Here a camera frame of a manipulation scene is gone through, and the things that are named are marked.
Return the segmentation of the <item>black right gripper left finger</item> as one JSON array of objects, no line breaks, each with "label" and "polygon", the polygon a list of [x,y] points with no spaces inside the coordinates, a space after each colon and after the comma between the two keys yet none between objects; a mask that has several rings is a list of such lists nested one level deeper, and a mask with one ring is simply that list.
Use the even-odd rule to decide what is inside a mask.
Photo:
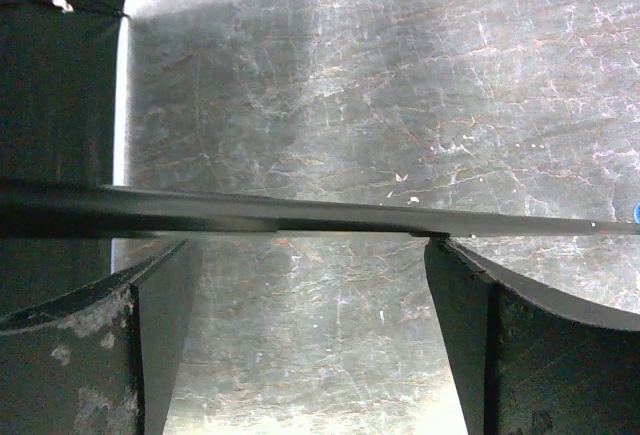
[{"label": "black right gripper left finger", "polygon": [[184,240],[2,316],[2,433],[162,433],[202,262]]}]

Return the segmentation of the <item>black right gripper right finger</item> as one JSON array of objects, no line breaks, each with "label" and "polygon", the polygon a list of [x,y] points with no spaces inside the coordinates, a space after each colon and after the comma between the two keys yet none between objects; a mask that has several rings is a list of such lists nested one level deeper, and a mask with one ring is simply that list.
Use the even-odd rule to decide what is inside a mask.
[{"label": "black right gripper right finger", "polygon": [[638,433],[638,315],[448,238],[432,238],[424,262],[469,433]]}]

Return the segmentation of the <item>light blue folding umbrella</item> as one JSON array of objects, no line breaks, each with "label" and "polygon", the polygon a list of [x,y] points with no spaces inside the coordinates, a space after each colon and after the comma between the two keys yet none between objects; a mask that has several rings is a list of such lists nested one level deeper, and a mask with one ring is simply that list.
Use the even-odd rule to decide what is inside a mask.
[{"label": "light blue folding umbrella", "polygon": [[1,233],[134,238],[191,233],[635,235],[634,223],[509,216],[107,183],[125,0],[1,0]]}]

